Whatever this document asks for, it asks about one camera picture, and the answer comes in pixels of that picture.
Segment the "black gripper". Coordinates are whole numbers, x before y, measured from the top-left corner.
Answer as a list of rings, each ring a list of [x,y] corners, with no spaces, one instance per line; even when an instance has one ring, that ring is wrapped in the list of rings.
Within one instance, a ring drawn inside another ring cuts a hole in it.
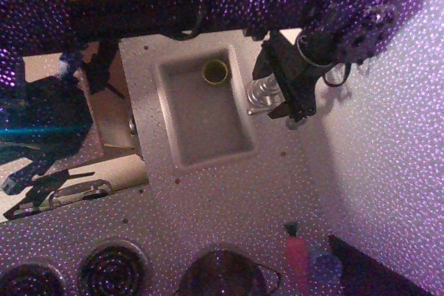
[[[340,83],[327,79],[337,63],[333,61],[334,38],[322,34],[299,33],[292,44],[280,32],[271,31],[263,41],[253,69],[253,80],[274,75],[284,101],[267,113],[270,119],[289,117],[294,122],[316,114],[316,84],[322,79],[329,87],[340,87],[350,76],[350,64],[344,64]]]

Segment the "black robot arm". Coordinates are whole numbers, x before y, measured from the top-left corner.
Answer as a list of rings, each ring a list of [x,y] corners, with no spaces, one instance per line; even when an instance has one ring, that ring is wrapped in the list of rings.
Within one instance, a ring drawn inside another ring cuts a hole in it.
[[[1,0],[1,124],[26,125],[41,111],[19,102],[26,56],[74,51],[104,37],[127,38],[288,28],[324,35],[329,61],[352,63],[381,46],[401,0]]]

